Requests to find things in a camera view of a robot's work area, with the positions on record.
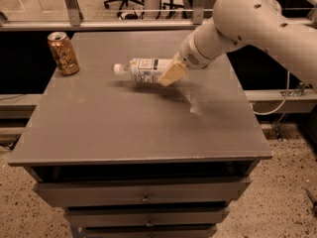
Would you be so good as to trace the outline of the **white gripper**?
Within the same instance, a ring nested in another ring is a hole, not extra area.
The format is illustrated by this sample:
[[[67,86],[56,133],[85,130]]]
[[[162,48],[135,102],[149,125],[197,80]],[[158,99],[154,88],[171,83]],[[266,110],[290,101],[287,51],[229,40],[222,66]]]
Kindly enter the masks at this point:
[[[189,69],[202,69],[211,63],[211,59],[202,55],[195,46],[194,34],[191,33],[181,44],[179,50],[180,61],[172,61],[166,71],[158,79],[162,86],[169,86],[188,75]]]

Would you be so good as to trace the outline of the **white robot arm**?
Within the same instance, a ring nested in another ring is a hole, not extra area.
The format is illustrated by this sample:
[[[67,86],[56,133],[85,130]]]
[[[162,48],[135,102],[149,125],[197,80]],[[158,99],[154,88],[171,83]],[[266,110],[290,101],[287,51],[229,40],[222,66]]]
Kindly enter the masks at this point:
[[[182,42],[158,82],[169,86],[191,69],[205,68],[217,57],[247,45],[317,87],[317,30],[291,23],[276,0],[216,0],[212,17]]]

